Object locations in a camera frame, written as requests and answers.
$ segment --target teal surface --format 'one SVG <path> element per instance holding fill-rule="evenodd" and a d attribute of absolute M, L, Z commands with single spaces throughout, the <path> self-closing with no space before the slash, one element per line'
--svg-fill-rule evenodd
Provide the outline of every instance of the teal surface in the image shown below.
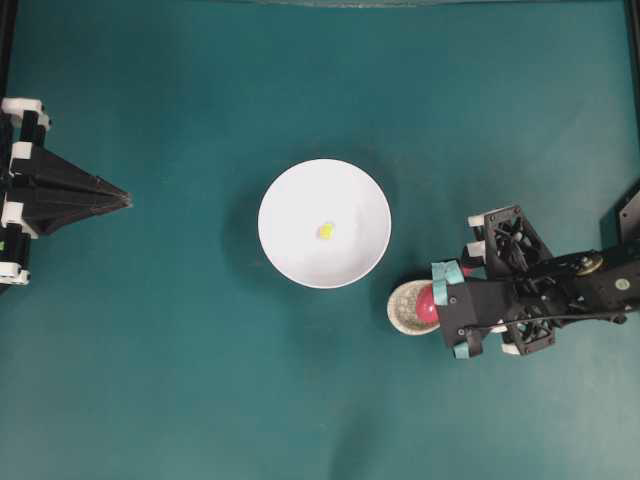
<path fill-rule="evenodd" d="M 640 475 L 637 319 L 455 361 L 385 313 L 469 214 L 518 202 L 554 253 L 600 246 L 640 177 L 622 2 L 23 1 L 9 94 L 135 206 L 35 242 L 0 301 L 0 478 Z M 318 157 L 366 169 L 394 221 L 335 291 L 256 233 L 269 183 Z"/>

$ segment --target yellow object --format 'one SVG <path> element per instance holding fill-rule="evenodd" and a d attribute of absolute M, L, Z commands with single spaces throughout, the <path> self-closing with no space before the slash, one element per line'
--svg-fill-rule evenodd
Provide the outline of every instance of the yellow object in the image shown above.
<path fill-rule="evenodd" d="M 331 240 L 333 237 L 333 223 L 325 223 L 318 230 L 318 236 L 323 240 Z"/>

